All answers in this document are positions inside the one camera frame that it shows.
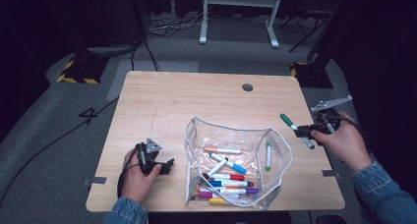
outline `hole in table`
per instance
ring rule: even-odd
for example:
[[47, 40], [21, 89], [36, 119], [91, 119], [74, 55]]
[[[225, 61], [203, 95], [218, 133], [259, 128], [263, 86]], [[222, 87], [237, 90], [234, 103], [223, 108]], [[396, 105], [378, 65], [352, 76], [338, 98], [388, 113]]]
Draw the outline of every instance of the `hole in table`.
[[254, 87], [251, 84], [242, 84], [242, 88], [245, 91], [252, 91]]

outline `denim sleeve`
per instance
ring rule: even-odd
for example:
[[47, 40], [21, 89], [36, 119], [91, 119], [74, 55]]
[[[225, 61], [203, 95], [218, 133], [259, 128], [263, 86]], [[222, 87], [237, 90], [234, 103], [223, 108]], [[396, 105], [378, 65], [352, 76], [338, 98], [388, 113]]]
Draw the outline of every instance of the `denim sleeve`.
[[147, 224], [148, 213], [140, 204], [120, 197], [104, 219], [104, 224]]
[[417, 204], [374, 162], [352, 176], [355, 190], [369, 210], [384, 223], [417, 223]]

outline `plastic pouch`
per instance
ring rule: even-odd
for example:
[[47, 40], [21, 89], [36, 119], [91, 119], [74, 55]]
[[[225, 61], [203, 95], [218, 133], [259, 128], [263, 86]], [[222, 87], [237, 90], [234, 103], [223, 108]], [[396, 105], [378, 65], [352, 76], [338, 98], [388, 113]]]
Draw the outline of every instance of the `plastic pouch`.
[[[278, 196], [282, 175], [292, 160], [289, 145], [273, 128], [233, 129], [197, 116], [187, 125], [185, 148], [186, 205], [193, 206], [228, 204], [267, 210]], [[227, 158], [228, 163], [219, 167], [215, 175], [205, 176], [213, 172], [221, 158]], [[243, 175], [244, 182], [252, 187], [237, 188], [230, 180], [212, 181], [217, 174]]]

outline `hand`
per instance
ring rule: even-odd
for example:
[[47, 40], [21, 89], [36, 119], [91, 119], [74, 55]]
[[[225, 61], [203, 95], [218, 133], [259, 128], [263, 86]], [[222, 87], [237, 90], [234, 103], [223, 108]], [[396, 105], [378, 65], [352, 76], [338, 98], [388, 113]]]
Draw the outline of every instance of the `hand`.
[[[339, 114], [341, 117], [353, 121], [347, 113], [339, 112]], [[358, 172], [373, 163], [361, 134], [355, 126], [345, 121], [340, 122], [340, 127], [333, 134], [326, 135], [318, 131], [312, 131], [311, 135], [346, 163], [352, 172]]]
[[[133, 149], [129, 151], [125, 156], [125, 163], [129, 156], [132, 154]], [[128, 168], [133, 165], [139, 164], [138, 152], [133, 155]], [[159, 175], [160, 164], [153, 167], [148, 176], [145, 176], [139, 165], [131, 167], [125, 174], [125, 182], [123, 184], [122, 196], [129, 198], [137, 203], [141, 203], [147, 196], [150, 187], [152, 186], [155, 178]]]

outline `person's left hand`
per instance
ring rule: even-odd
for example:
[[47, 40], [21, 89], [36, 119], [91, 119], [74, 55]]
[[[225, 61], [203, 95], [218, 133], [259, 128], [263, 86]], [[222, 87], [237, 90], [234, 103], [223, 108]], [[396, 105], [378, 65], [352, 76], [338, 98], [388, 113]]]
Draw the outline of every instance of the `person's left hand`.
[[[133, 149], [126, 154], [123, 167], [125, 167], [125, 163], [128, 160], [129, 156], [132, 154], [132, 152]], [[137, 203], [141, 203], [147, 196], [155, 178], [157, 177], [157, 175], [159, 175], [161, 165], [157, 164], [156, 166], [154, 166], [149, 175], [145, 176], [141, 170], [141, 167], [138, 165], [140, 163], [138, 153], [139, 152], [136, 151], [136, 153], [132, 157], [132, 160], [130, 161], [130, 164], [128, 164], [127, 166], [129, 168], [133, 165], [137, 165], [131, 167], [129, 170], [126, 171], [125, 181], [122, 189], [122, 196], [129, 198]]]

